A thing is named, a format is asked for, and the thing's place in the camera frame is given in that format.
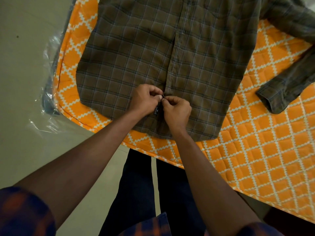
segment dark blue pants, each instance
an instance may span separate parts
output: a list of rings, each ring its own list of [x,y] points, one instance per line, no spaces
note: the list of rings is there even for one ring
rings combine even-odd
[[[195,205],[185,170],[157,160],[161,212],[172,236],[204,235],[206,226]],[[99,236],[117,236],[136,223],[155,217],[151,157],[129,150],[118,193]]]

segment person's right hand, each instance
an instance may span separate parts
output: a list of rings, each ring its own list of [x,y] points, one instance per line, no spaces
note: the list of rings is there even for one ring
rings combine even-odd
[[[186,125],[191,113],[191,106],[185,99],[167,96],[162,99],[164,119],[174,135],[179,131],[186,131]]]

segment orange blanket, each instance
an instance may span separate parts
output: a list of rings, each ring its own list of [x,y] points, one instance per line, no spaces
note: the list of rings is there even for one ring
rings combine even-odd
[[[110,120],[80,103],[76,68],[96,24],[98,1],[77,0],[53,82],[58,110],[93,132]],[[308,47],[261,21],[256,49],[218,139],[197,144],[234,190],[315,223],[315,85],[278,115],[254,94]],[[131,131],[122,144],[183,167],[174,141]]]

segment beige floor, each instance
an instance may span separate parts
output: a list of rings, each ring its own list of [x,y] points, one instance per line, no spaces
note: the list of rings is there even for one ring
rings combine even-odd
[[[35,101],[47,80],[43,51],[49,38],[63,28],[69,5],[70,0],[0,0],[0,188],[14,184],[92,134],[64,117],[57,119],[58,134],[44,132],[51,131],[46,125],[56,122],[43,115],[40,101]],[[117,193],[127,153],[126,147],[119,147],[58,236],[98,235]],[[261,215],[268,210],[263,203],[249,202]]]

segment person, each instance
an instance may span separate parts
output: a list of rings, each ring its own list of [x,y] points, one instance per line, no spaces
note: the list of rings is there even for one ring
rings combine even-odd
[[[187,134],[188,101],[138,86],[129,109],[92,137],[0,190],[0,235],[55,235],[128,132],[162,101],[185,170],[157,160],[161,212],[155,215],[151,158],[130,150],[100,235],[281,235],[260,222]]]

